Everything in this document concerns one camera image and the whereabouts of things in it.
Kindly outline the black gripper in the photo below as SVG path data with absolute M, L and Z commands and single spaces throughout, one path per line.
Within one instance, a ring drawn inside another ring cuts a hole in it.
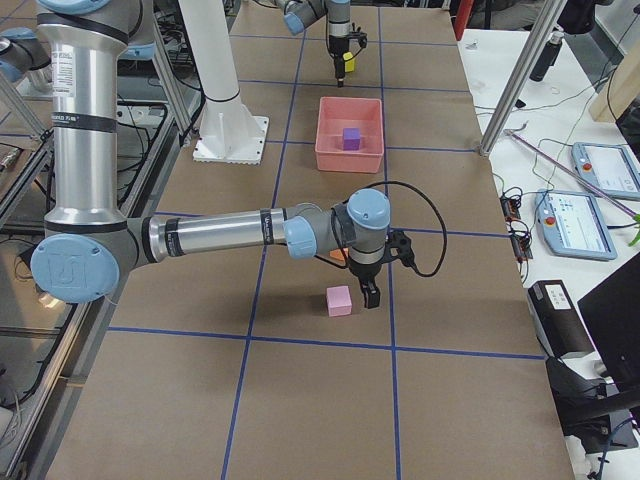
M 347 36 L 328 35 L 327 47 L 329 55 L 333 58 L 336 85 L 338 88 L 342 88 L 346 75 L 343 56 L 349 51 L 349 38 Z
M 361 293 L 364 300 L 365 309 L 375 309 L 380 305 L 380 291 L 376 284 L 376 277 L 380 273 L 382 264 L 375 262 L 371 264 L 359 263 L 350 260 L 349 271 L 358 279 Z

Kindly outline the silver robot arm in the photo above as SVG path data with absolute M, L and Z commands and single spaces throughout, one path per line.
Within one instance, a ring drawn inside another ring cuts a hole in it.
M 196 159 L 259 164 L 269 119 L 253 116 L 241 100 L 222 1 L 178 1 L 200 80 L 203 119 Z M 367 309 L 380 303 L 376 276 L 389 258 L 390 203 L 364 188 L 344 202 L 318 207 L 263 208 L 204 216 L 128 217 L 136 198 L 168 168 L 156 139 L 138 162 L 120 165 L 118 61 L 165 53 L 153 1 L 37 1 L 37 23 L 51 47 L 55 206 L 44 217 L 45 238 L 30 269 L 41 290 L 66 303 L 106 299 L 122 277 L 167 257 L 281 245 L 292 258 L 320 258 L 342 250 Z M 287 28 L 304 32 L 325 18 L 339 86 L 351 39 L 351 1 L 273 1 Z
M 351 2 L 349 0 L 268 1 L 283 12 L 285 25 L 298 35 L 321 19 L 326 21 L 325 40 L 333 61 L 336 84 L 344 86 L 346 61 L 351 35 Z

